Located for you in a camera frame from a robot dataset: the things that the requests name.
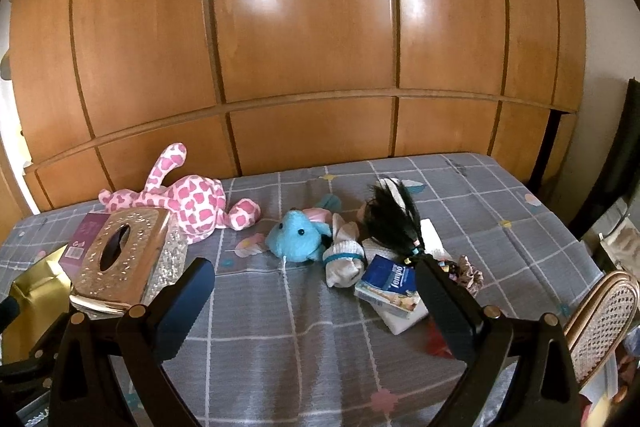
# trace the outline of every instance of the pink spotted stuffed animal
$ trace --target pink spotted stuffed animal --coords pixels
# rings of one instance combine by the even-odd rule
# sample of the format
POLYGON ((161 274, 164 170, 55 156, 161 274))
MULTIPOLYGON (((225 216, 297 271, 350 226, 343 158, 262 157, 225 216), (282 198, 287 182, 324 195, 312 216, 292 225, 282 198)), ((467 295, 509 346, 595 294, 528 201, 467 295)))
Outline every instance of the pink spotted stuffed animal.
POLYGON ((173 143, 162 152, 151 169, 142 192, 127 188, 115 192, 101 190, 98 199, 108 212, 133 206, 157 206, 172 210, 189 244, 206 239, 215 229, 242 230, 260 219, 260 206, 246 198, 238 201, 227 214, 225 191, 220 180, 192 174, 170 187, 163 187, 162 179, 180 167, 186 158, 187 148, 184 144, 173 143))

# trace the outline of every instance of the red object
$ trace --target red object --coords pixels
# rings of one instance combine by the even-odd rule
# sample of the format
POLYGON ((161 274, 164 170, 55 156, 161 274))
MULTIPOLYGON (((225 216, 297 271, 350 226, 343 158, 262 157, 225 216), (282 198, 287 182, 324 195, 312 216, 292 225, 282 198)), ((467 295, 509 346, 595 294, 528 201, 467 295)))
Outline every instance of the red object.
POLYGON ((584 427, 587 425, 587 418, 589 417, 589 413, 591 412, 591 402, 590 400, 583 395, 579 395, 580 398, 580 408, 582 409, 582 418, 580 419, 580 427, 584 427))
POLYGON ((444 341, 442 333, 440 333, 435 321, 431 317, 427 318, 427 353, 435 357, 442 357, 443 359, 454 358, 449 350, 449 346, 447 346, 447 343, 444 341))

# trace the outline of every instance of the screw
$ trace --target screw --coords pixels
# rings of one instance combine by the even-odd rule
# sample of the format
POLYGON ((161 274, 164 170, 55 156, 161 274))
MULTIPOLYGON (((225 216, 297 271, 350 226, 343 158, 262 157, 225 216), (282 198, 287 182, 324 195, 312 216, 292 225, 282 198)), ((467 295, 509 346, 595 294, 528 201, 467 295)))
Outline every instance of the screw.
POLYGON ((545 322, 549 326, 557 326, 558 325, 558 317, 556 317, 553 313, 545 313, 545 322))
POLYGON ((83 313, 74 313, 73 315, 71 315, 71 323, 73 325, 78 325, 78 324, 82 324, 82 321, 84 321, 84 314, 83 313))
POLYGON ((484 315, 486 315, 490 319, 497 319, 500 315, 502 315, 502 312, 500 311, 500 308, 498 308, 498 306, 485 306, 483 311, 484 315))
POLYGON ((129 317, 133 319, 139 319, 146 313, 146 308, 142 304, 136 304, 129 310, 129 317))

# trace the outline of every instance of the bedsheet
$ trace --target bedsheet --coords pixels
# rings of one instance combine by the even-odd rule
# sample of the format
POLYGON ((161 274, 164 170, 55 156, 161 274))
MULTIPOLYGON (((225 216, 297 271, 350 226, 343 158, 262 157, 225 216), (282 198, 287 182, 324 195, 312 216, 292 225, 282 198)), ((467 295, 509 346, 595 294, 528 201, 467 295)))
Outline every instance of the bedsheet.
MULTIPOLYGON (((164 364, 202 425, 423 426, 464 370, 425 354, 425 323, 393 336, 353 289, 327 288, 320 264, 282 265, 271 253, 234 248, 265 235, 292 207, 330 192, 355 220, 381 176, 405 180, 454 258, 484 272, 481 305, 509 316, 566 319, 600 277, 585 247, 492 158, 470 153, 354 162, 224 180, 228 201, 252 198, 263 217, 240 232, 218 230, 191 245, 188 262, 216 268, 212 297, 178 356, 164 364)), ((71 236, 94 202, 18 223, 0 248, 0 293, 40 250, 71 236)), ((495 415, 513 374, 506 368, 478 425, 495 415)))

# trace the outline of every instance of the wicker chair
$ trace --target wicker chair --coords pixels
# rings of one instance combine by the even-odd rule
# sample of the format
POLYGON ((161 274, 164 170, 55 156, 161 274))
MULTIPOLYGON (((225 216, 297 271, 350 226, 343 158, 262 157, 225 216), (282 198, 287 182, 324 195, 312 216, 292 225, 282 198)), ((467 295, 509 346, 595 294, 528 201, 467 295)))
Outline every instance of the wicker chair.
POLYGON ((564 327, 582 389, 623 340, 638 310, 638 280, 624 271, 604 276, 582 300, 564 327))

